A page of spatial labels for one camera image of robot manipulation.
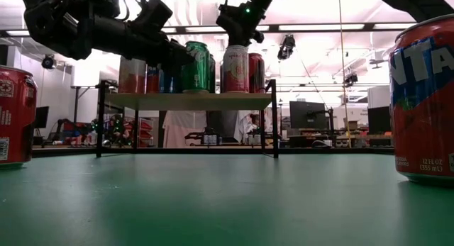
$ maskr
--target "light fixture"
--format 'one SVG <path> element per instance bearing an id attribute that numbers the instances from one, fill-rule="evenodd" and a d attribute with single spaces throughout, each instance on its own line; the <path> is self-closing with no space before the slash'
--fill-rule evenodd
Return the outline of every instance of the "light fixture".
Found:
<path id="1" fill-rule="evenodd" d="M 30 36 L 28 30 L 7 30 L 6 33 L 10 36 Z"/>
<path id="2" fill-rule="evenodd" d="M 162 31 L 165 32 L 165 33 L 176 33 L 177 29 L 174 28 L 174 27 L 164 27 L 162 29 Z"/>
<path id="3" fill-rule="evenodd" d="M 360 30 L 364 28 L 363 23 L 343 24 L 343 30 Z M 279 26 L 279 30 L 340 30 L 340 24 L 314 24 L 314 25 L 288 25 Z"/>
<path id="4" fill-rule="evenodd" d="M 202 27 L 186 27 L 188 33 L 223 33 L 225 32 L 219 26 L 202 26 Z"/>
<path id="5" fill-rule="evenodd" d="M 402 30 L 416 25 L 415 23 L 377 23 L 374 29 L 395 29 Z"/>
<path id="6" fill-rule="evenodd" d="M 256 30 L 268 31 L 268 30 L 270 30 L 270 27 L 269 26 L 257 26 Z"/>

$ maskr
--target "green table surface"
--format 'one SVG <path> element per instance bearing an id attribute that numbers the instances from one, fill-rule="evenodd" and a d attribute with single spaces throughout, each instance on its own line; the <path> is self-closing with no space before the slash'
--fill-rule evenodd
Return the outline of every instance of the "green table surface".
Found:
<path id="1" fill-rule="evenodd" d="M 0 245 L 454 245 L 391 155 L 93 155 L 0 171 Z"/>

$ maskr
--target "shelf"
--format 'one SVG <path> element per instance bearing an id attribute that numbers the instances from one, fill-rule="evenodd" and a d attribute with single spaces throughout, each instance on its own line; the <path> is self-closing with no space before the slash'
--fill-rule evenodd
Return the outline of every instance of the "shelf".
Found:
<path id="1" fill-rule="evenodd" d="M 271 94 L 106 94 L 106 104 L 141 111 L 259 111 Z"/>

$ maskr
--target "red object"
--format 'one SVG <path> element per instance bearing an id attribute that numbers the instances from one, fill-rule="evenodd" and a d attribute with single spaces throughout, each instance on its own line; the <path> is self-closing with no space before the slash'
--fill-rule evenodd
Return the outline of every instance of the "red object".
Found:
<path id="1" fill-rule="evenodd" d="M 159 93 L 159 68 L 149 67 L 147 71 L 147 94 Z"/>
<path id="2" fill-rule="evenodd" d="M 32 74 L 0 66 L 0 164 L 31 159 L 36 91 Z"/>
<path id="3" fill-rule="evenodd" d="M 246 47 L 227 47 L 223 58 L 223 88 L 226 93 L 249 92 L 249 54 Z"/>
<path id="4" fill-rule="evenodd" d="M 261 54 L 249 54 L 249 92 L 265 93 L 265 61 Z"/>
<path id="5" fill-rule="evenodd" d="M 127 60 L 121 57 L 118 92 L 120 94 L 144 94 L 146 68 L 147 65 L 144 61 Z"/>
<path id="6" fill-rule="evenodd" d="M 418 24 L 390 56 L 396 169 L 411 180 L 454 179 L 454 18 Z"/>

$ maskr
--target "computer monitor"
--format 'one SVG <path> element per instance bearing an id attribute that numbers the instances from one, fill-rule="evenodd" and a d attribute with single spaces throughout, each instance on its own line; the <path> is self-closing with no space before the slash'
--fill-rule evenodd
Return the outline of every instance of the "computer monitor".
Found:
<path id="1" fill-rule="evenodd" d="M 290 101 L 290 125 L 292 128 L 327 129 L 325 104 Z"/>
<path id="2" fill-rule="evenodd" d="M 369 133 L 380 134 L 391 131 L 391 114 L 389 106 L 369 108 L 367 110 L 369 120 Z"/>
<path id="3" fill-rule="evenodd" d="M 46 128 L 48 124 L 49 107 L 36 108 L 35 128 Z"/>

